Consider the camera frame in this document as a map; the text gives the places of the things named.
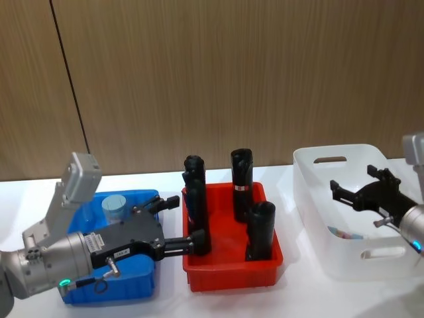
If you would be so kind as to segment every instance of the cable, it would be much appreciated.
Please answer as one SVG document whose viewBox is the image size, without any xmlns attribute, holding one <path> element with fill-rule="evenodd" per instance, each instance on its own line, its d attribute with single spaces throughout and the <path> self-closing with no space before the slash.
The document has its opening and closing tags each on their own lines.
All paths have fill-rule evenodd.
<svg viewBox="0 0 424 318">
<path fill-rule="evenodd" d="M 86 286 L 86 285 L 90 285 L 90 284 L 92 284 L 92 283 L 95 283 L 95 278 L 87 278 L 87 279 L 85 279 L 85 280 L 77 280 L 77 281 L 75 282 L 75 286 L 76 286 L 77 288 L 80 288 L 80 287 L 84 287 L 84 286 Z"/>
<path fill-rule="evenodd" d="M 392 229 L 392 230 L 395 230 L 396 232 L 398 232 L 399 234 L 400 234 L 400 231 L 399 231 L 399 229 L 397 228 L 397 227 L 395 227 L 394 225 L 391 225 L 391 224 L 385 224 L 384 225 L 385 227 L 388 227 L 388 228 L 390 228 L 390 229 Z"/>
<path fill-rule="evenodd" d="M 103 283 L 103 289 L 99 290 L 99 286 L 100 286 L 102 283 Z M 97 281 L 95 282 L 95 284 L 94 284 L 94 292 L 95 292 L 95 293 L 98 293 L 98 294 L 101 294 L 101 293 L 106 292 L 108 288 L 109 288 L 109 285 L 108 285 L 108 283 L 107 283 L 107 282 L 106 282 L 103 278 L 101 278 L 101 279 L 97 280 Z"/>
</svg>

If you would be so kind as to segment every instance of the black cylinder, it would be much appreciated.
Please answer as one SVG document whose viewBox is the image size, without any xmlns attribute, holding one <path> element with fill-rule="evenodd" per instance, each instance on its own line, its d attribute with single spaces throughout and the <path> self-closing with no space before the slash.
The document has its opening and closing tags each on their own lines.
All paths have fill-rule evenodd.
<svg viewBox="0 0 424 318">
<path fill-rule="evenodd" d="M 205 163 L 199 156 L 188 156 L 184 161 L 185 172 L 185 206 L 188 211 L 189 233 L 204 230 L 205 240 L 201 246 L 195 246 L 197 255 L 211 251 L 211 233 L 209 231 L 209 214 L 207 212 Z"/>
<path fill-rule="evenodd" d="M 253 155 L 251 149 L 231 152 L 233 173 L 233 209 L 238 222 L 246 222 L 246 215 L 253 206 Z"/>
<path fill-rule="evenodd" d="M 247 215 L 246 260 L 270 260 L 274 238 L 276 206 L 268 201 L 256 203 Z"/>
</svg>

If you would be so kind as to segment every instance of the table surface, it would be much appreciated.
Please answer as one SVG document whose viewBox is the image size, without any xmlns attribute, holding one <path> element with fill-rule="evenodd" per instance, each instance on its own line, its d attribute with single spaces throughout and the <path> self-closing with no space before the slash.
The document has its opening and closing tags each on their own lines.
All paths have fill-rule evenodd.
<svg viewBox="0 0 424 318">
<path fill-rule="evenodd" d="M 404 160 L 391 160 L 418 181 Z M 231 171 L 209 170 L 207 182 L 230 182 Z M 21 233 L 44 217 L 57 180 L 0 182 L 0 250 L 23 247 Z M 161 261 L 152 298 L 82 306 L 65 305 L 56 289 L 16 299 L 9 318 L 115 317 L 424 317 L 424 277 L 379 282 L 339 282 L 322 271 L 293 200 L 293 166 L 254 169 L 278 214 L 276 232 L 284 254 L 280 279 L 269 288 L 192 293 L 182 258 Z M 181 195 L 181 172 L 103 177 L 98 191 L 157 189 L 162 197 Z M 182 235 L 181 207 L 164 212 L 166 237 Z"/>
</svg>

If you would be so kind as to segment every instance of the wooden wall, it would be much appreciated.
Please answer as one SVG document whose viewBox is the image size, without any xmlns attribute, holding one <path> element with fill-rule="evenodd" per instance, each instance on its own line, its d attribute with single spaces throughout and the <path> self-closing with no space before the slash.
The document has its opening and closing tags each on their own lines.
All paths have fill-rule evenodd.
<svg viewBox="0 0 424 318">
<path fill-rule="evenodd" d="M 86 152 L 48 1 L 0 0 L 0 180 L 59 176 Z"/>
<path fill-rule="evenodd" d="M 49 176 L 70 148 L 84 149 L 54 21 L 45 0 L 2 1 L 0 120 L 12 123 L 0 141 L 2 176 Z M 424 129 L 422 0 L 52 4 L 106 174 L 181 170 L 192 153 L 228 167 L 238 147 L 251 147 L 257 166 L 354 142 L 399 157 L 401 136 Z M 16 142 L 22 136 L 31 139 Z"/>
</svg>

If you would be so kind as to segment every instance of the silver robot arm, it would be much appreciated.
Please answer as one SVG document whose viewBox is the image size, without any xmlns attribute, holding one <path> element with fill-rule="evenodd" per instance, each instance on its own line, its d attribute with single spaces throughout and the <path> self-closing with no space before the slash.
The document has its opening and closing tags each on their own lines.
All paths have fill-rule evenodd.
<svg viewBox="0 0 424 318">
<path fill-rule="evenodd" d="M 406 163 L 413 166 L 418 175 L 421 196 L 424 201 L 424 132 L 403 137 Z M 409 242 L 424 244 L 424 205 L 412 207 L 402 218 L 400 234 Z"/>
<path fill-rule="evenodd" d="M 0 318 L 13 308 L 14 297 L 28 298 L 93 270 L 81 233 L 66 235 L 81 204 L 91 201 L 101 170 L 90 154 L 73 153 L 62 180 L 56 183 L 46 217 L 24 231 L 25 248 L 0 252 Z"/>
</svg>

